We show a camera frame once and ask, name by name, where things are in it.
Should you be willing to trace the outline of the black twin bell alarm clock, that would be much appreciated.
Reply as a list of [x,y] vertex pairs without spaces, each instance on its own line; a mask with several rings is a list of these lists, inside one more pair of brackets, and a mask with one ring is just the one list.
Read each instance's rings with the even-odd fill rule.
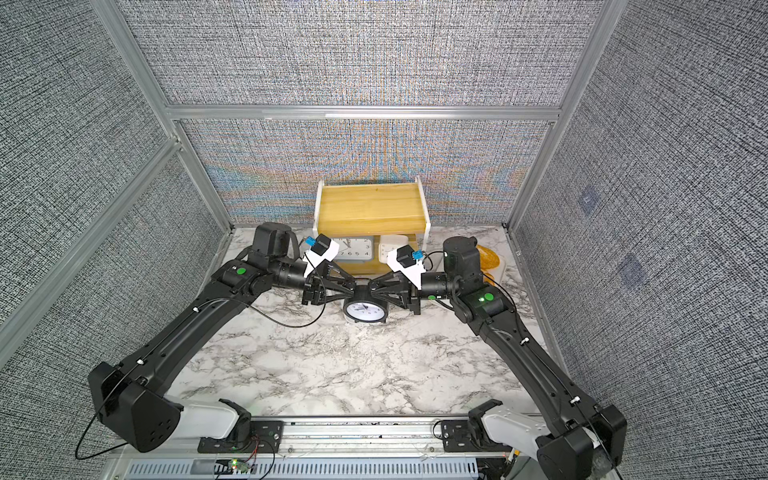
[[356,323],[385,323],[388,317],[388,304],[375,298],[367,285],[358,285],[350,298],[343,303],[344,315]]

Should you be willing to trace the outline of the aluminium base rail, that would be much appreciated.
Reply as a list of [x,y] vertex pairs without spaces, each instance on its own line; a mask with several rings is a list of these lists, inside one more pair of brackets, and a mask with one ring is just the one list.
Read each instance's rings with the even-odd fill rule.
[[173,438],[149,453],[124,447],[103,479],[543,479],[518,451],[449,453],[432,435],[464,415],[255,417],[285,423],[277,452],[200,454],[200,438]]

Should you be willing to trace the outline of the grey rectangular alarm clock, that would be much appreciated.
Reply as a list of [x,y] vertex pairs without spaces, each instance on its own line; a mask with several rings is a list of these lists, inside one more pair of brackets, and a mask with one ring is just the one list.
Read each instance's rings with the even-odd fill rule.
[[339,252],[336,255],[338,261],[367,262],[373,259],[373,237],[339,237],[334,241],[339,244]]

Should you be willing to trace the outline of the oval bread loaf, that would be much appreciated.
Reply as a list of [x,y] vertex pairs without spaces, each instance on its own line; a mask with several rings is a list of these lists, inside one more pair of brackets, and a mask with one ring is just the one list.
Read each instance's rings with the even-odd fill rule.
[[483,245],[477,245],[477,251],[482,271],[491,272],[501,266],[502,260],[494,250]]

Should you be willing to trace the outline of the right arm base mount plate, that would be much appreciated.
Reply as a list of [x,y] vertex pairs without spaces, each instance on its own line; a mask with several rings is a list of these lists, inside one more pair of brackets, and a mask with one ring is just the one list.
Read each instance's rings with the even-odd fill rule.
[[509,446],[476,439],[468,420],[438,420],[433,424],[432,435],[442,443],[443,450],[449,453],[511,451]]

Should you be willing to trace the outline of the white cutting board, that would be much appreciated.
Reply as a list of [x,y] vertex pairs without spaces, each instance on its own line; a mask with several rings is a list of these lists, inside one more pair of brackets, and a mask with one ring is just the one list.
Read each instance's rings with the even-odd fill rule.
[[493,248],[490,248],[490,249],[494,250],[499,255],[499,257],[502,260],[502,264],[501,264],[500,267],[498,267],[497,269],[495,269],[495,270],[493,270],[491,272],[484,272],[483,271],[483,273],[485,275],[488,275],[494,281],[501,281],[503,279],[503,277],[504,277],[506,266],[507,266],[506,259],[497,250],[495,250]]

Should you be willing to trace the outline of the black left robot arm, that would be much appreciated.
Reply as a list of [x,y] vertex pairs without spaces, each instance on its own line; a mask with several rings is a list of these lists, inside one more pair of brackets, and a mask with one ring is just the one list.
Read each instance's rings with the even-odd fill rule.
[[200,438],[244,451],[254,441],[251,414],[221,399],[185,404],[167,392],[189,360],[231,319],[273,288],[295,289],[302,303],[324,306],[352,296],[355,279],[332,277],[340,245],[317,235],[301,252],[287,225],[266,222],[251,246],[224,263],[198,296],[153,339],[115,365],[98,364],[88,375],[92,419],[145,453],[173,438]]

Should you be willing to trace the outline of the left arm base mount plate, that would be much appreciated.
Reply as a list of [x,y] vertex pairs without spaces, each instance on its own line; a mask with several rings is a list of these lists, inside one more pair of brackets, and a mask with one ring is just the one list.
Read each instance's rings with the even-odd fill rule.
[[197,452],[200,454],[236,454],[266,451],[277,452],[283,437],[285,423],[279,420],[251,420],[240,423],[223,439],[203,437]]

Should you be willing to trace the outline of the small white square alarm clock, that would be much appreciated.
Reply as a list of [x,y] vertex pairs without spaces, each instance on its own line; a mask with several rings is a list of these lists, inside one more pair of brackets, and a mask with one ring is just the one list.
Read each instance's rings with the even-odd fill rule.
[[407,245],[408,243],[409,239],[406,235],[381,235],[379,237],[379,261],[381,263],[386,263],[391,251],[397,251],[400,247]]

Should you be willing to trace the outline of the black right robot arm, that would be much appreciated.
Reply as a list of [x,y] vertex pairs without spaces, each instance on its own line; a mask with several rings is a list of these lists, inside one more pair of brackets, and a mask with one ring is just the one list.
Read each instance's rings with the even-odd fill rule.
[[377,300],[418,313],[432,298],[449,302],[454,315],[510,368],[540,417],[489,400],[467,415],[476,451],[510,449],[535,460],[548,479],[599,479],[622,461],[627,420],[578,387],[535,340],[511,296],[481,268],[474,237],[453,236],[442,247],[443,269],[428,272],[411,247],[394,251],[390,273],[371,280]]

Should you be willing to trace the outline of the white and wood shelf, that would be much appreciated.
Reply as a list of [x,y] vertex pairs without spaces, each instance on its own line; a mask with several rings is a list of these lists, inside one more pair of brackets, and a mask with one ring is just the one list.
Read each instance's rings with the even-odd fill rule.
[[314,234],[339,237],[373,237],[373,259],[335,262],[356,277],[389,271],[378,258],[381,235],[406,235],[416,250],[429,243],[431,219],[420,178],[406,183],[328,185],[318,183],[314,207]]

